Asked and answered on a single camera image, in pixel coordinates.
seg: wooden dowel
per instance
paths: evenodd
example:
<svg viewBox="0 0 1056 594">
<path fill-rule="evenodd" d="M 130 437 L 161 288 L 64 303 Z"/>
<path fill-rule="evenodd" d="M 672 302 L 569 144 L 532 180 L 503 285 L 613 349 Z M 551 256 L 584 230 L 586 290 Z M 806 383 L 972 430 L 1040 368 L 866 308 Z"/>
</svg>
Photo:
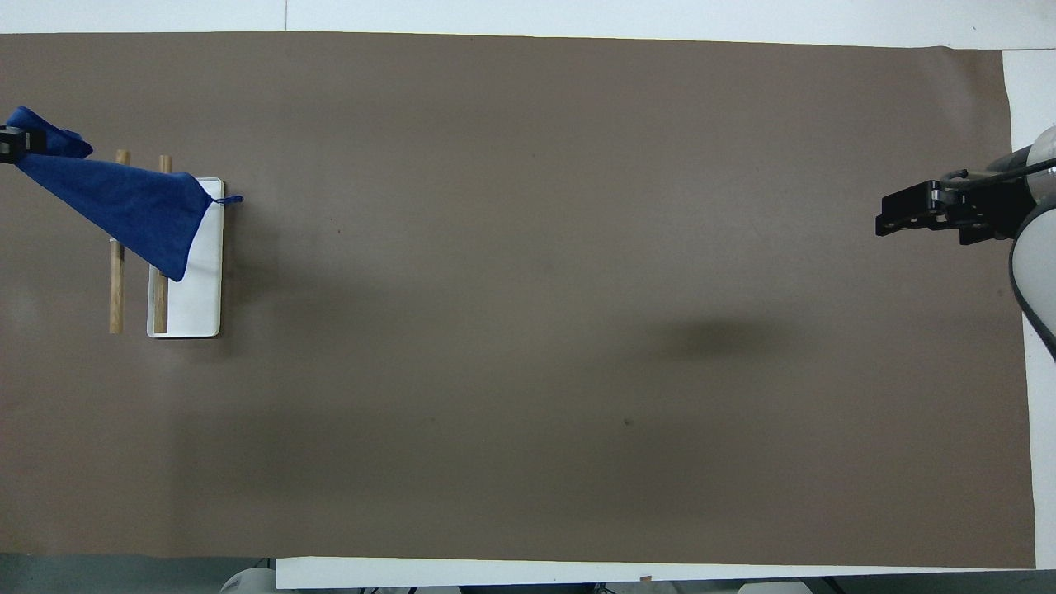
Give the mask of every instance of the wooden dowel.
<svg viewBox="0 0 1056 594">
<path fill-rule="evenodd" d="M 163 154 L 157 161 L 157 170 L 162 173 L 172 172 L 172 157 Z M 169 332 L 169 279 L 162 271 L 154 272 L 154 334 Z"/>
<path fill-rule="evenodd" d="M 119 149 L 114 162 L 128 165 L 132 155 Z M 110 238 L 110 333 L 120 334 L 125 329 L 125 246 Z"/>
</svg>

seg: white tray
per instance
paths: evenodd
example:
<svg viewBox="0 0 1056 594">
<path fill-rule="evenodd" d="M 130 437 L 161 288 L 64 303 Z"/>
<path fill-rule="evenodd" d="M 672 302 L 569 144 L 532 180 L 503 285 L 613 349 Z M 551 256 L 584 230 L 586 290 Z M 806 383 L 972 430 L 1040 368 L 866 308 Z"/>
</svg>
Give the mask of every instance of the white tray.
<svg viewBox="0 0 1056 594">
<path fill-rule="evenodd" d="M 224 198 L 224 182 L 218 178 L 197 178 L 214 199 Z M 224 263 L 224 205 L 213 203 L 199 225 L 187 272 L 180 282 L 169 283 L 169 327 L 155 333 L 154 308 L 147 308 L 147 336 L 151 338 L 208 338 L 220 333 L 220 286 Z M 154 266 L 150 267 L 147 302 L 154 302 Z"/>
</svg>

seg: blue towel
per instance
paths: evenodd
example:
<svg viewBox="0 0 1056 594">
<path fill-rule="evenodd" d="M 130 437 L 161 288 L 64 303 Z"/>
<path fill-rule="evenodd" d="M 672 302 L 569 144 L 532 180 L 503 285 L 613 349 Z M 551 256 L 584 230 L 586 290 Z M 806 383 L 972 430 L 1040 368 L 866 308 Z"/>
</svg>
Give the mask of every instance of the blue towel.
<svg viewBox="0 0 1056 594">
<path fill-rule="evenodd" d="M 158 173 L 87 161 L 92 146 L 20 107 L 8 126 L 44 130 L 45 154 L 26 153 L 16 166 L 172 280 L 187 271 L 191 241 L 214 201 L 189 173 Z M 230 197 L 215 202 L 240 202 Z"/>
</svg>

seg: cable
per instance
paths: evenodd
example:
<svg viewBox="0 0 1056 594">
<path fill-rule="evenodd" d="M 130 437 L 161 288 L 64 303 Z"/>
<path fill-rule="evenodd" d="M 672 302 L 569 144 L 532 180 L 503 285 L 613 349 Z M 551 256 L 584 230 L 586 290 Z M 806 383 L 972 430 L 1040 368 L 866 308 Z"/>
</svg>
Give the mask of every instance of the cable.
<svg viewBox="0 0 1056 594">
<path fill-rule="evenodd" d="M 1027 165 L 1026 167 L 1020 167 L 1018 169 L 1011 169 L 1008 171 L 1003 171 L 1001 173 L 996 173 L 988 178 L 982 178 L 979 180 L 965 180 L 968 175 L 967 169 L 959 169 L 957 171 L 950 171 L 942 177 L 940 182 L 944 189 L 951 190 L 972 190 L 976 188 L 981 188 L 984 186 L 991 186 L 994 184 L 1000 184 L 1001 182 L 1007 182 L 1010 180 L 1017 180 L 1030 175 L 1031 173 L 1037 173 L 1038 171 L 1044 171 L 1051 167 L 1056 167 L 1056 157 L 1046 159 L 1044 161 L 1039 161 L 1034 165 Z"/>
<path fill-rule="evenodd" d="M 844 590 L 843 588 L 841 588 L 838 583 L 836 583 L 836 578 L 831 577 L 831 576 L 830 577 L 823 577 L 822 581 L 824 581 L 826 583 L 826 586 L 828 586 L 829 588 L 831 588 L 832 591 L 835 592 L 836 594 L 847 594 L 847 591 Z"/>
</svg>

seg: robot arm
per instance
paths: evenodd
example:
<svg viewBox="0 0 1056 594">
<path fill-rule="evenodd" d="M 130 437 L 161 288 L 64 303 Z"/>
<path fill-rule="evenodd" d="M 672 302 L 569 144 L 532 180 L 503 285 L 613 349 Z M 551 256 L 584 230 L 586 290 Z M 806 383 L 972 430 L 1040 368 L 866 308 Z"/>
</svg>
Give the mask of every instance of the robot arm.
<svg viewBox="0 0 1056 594">
<path fill-rule="evenodd" d="M 883 199 L 876 235 L 959 229 L 961 245 L 1012 239 L 1010 276 L 1020 308 L 1056 357 L 1056 126 L 1030 147 Z"/>
</svg>

